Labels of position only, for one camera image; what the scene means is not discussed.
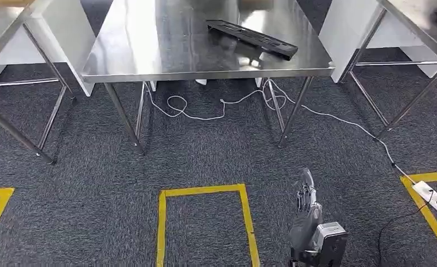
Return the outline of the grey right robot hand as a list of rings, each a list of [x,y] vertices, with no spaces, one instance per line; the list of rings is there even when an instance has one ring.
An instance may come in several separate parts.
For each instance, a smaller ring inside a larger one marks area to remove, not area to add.
[[[322,206],[317,202],[315,183],[309,168],[303,168],[300,175],[300,180],[294,183],[298,187],[297,215],[289,232],[294,259],[298,258],[299,253],[311,249],[316,227],[323,222]]]

